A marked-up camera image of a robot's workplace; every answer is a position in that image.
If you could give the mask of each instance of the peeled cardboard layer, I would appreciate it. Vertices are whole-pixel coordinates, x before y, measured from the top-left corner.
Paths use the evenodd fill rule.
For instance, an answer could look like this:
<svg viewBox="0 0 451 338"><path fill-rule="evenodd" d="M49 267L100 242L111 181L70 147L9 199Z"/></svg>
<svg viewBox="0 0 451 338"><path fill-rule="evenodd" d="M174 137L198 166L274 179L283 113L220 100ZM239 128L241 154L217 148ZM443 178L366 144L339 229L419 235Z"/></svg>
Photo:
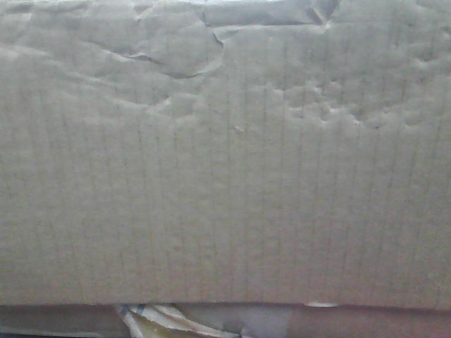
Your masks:
<svg viewBox="0 0 451 338"><path fill-rule="evenodd" d="M447 0L0 14L0 303L450 308Z"/></svg>

